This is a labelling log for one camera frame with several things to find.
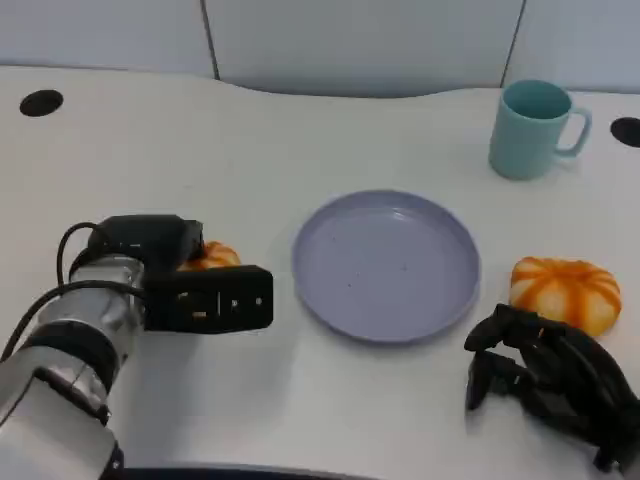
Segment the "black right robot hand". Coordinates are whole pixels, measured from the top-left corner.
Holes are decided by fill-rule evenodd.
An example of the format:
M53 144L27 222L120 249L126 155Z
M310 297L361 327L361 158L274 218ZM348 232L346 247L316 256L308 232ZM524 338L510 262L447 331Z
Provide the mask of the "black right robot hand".
M566 323L499 304L469 333L465 409L489 393L516 398L547 427L596 449L594 466L639 472L639 398L614 358Z

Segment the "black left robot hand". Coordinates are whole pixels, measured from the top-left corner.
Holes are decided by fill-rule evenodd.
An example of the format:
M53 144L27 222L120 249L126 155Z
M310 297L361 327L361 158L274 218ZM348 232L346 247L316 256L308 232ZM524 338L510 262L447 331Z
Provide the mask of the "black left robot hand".
M204 254L203 225L177 215L112 216L89 237L87 250L98 256L120 254L152 271L170 272Z

